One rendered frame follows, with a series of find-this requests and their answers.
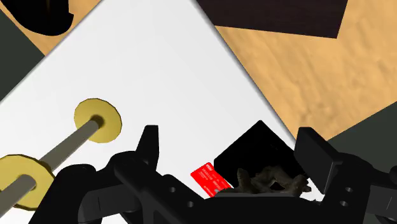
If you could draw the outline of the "black box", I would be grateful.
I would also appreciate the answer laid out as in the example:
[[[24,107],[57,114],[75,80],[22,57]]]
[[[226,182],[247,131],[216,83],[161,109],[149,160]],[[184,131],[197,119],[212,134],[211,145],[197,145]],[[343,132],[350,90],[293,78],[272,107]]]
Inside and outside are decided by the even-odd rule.
[[[305,174],[294,158],[293,150],[263,121],[257,121],[214,159],[214,169],[232,186],[238,186],[237,170],[253,178],[268,166],[280,166],[294,178]]]

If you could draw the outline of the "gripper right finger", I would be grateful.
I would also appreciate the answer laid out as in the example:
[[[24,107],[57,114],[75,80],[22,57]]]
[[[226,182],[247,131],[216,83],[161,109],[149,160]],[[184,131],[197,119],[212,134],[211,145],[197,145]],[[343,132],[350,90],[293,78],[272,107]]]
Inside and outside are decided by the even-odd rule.
[[[366,213],[397,224],[397,184],[390,174],[337,151],[311,127],[298,129],[294,156],[324,195],[318,214],[326,224],[364,224]]]

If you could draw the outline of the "red card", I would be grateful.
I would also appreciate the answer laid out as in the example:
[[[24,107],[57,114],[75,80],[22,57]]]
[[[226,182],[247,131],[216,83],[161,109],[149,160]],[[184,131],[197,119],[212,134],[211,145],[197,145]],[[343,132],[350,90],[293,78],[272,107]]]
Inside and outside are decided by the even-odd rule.
[[[232,188],[232,186],[215,171],[214,166],[210,162],[194,170],[190,176],[210,197],[214,197],[218,192],[224,189]]]

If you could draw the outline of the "grey rod with yellow discs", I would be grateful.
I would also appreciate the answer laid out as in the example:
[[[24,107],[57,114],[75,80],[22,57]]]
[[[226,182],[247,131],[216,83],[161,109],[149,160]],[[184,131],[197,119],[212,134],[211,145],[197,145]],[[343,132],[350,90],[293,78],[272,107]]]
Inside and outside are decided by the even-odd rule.
[[[36,210],[55,179],[55,169],[85,142],[109,143],[122,130],[117,109],[98,98],[78,104],[74,124],[76,130],[40,159],[23,154],[0,158],[0,216],[12,207]]]

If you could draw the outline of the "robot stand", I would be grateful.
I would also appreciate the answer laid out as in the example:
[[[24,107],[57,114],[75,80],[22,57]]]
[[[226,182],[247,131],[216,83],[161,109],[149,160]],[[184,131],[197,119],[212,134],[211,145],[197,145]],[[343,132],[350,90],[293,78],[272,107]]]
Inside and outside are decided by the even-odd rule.
[[[69,0],[0,0],[18,23],[45,36],[58,36],[72,25]]]

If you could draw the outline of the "dark brown wooden cabinet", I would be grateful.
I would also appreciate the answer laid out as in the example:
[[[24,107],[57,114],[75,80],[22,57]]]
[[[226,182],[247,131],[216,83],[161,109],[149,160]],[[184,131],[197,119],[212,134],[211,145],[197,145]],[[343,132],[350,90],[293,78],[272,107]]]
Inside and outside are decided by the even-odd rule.
[[[196,0],[217,26],[336,39],[348,0]]]

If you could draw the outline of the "dark brown gnarled figure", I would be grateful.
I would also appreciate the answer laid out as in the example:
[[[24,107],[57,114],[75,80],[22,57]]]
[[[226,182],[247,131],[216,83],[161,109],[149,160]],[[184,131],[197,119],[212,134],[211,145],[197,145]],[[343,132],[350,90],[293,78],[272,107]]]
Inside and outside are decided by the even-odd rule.
[[[288,193],[294,197],[302,193],[311,192],[307,178],[299,174],[294,178],[290,177],[281,166],[267,166],[261,172],[256,173],[253,178],[242,169],[237,169],[238,187],[227,188],[222,192],[227,193]]]

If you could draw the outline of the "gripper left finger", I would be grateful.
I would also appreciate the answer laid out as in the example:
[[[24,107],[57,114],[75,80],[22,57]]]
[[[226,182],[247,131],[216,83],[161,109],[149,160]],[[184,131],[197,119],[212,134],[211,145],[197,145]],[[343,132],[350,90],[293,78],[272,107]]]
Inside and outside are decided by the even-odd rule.
[[[105,168],[63,168],[29,224],[101,224],[120,214],[127,224],[204,224],[204,199],[156,171],[158,126],[145,126],[137,149],[113,155]]]

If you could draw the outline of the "white table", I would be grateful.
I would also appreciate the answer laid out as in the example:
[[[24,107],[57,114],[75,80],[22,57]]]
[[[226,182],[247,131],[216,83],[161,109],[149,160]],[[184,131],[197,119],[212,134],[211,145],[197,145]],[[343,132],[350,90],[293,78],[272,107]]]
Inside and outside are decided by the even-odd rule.
[[[159,127],[157,170],[201,196],[192,171],[261,120],[295,140],[194,0],[102,0],[0,102],[0,157],[40,158],[75,131],[77,105],[112,104],[122,131],[87,142],[66,165],[102,169]]]

